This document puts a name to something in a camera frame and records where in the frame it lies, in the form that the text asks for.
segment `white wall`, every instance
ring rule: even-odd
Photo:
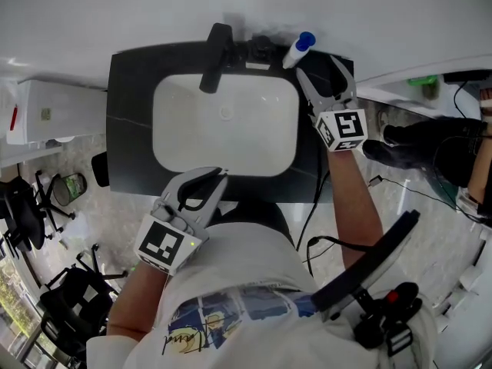
[[[476,295],[456,309],[448,327],[437,339],[435,361],[446,369],[467,369],[492,348],[492,233],[477,267],[482,270]]]
[[[355,60],[358,81],[492,55],[492,0],[0,0],[0,75],[106,85],[115,52],[206,39],[224,17],[289,41],[310,29],[319,49]]]

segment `person's arm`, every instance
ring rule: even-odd
[[[107,335],[128,336],[140,341],[154,325],[168,276],[141,262],[131,273],[109,312]]]
[[[492,125],[487,126],[485,135],[492,135]],[[474,169],[468,182],[468,193],[479,204],[484,203],[485,188],[489,178],[490,163],[492,162],[492,139],[484,138],[477,158],[475,158]]]
[[[372,246],[383,236],[383,226],[352,151],[328,152],[338,238]],[[345,269],[364,253],[342,247]]]

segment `faucet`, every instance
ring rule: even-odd
[[[221,80],[222,70],[236,58],[232,41],[232,27],[223,23],[214,23],[205,46],[207,64],[201,77],[200,90],[214,94]]]

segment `person's leg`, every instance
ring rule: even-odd
[[[400,169],[420,168],[426,159],[420,150],[413,146],[389,146],[383,142],[367,140],[362,151],[369,160],[378,161],[389,167]]]
[[[474,169],[475,151],[480,143],[480,140],[475,143],[474,139],[467,138],[447,140],[437,151],[435,168],[451,184],[467,187]]]
[[[448,137],[476,136],[483,126],[482,121],[475,119],[439,118],[406,127],[388,125],[382,134],[384,140],[392,145],[436,146]]]
[[[255,223],[281,232],[294,245],[285,217],[277,204],[263,201],[240,201],[221,217],[213,217],[210,226],[225,223]]]

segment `white sink basin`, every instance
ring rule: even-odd
[[[291,165],[299,97],[282,78],[222,75],[205,94],[201,75],[172,75],[155,89],[152,143],[174,172],[217,166],[230,175],[275,176]]]

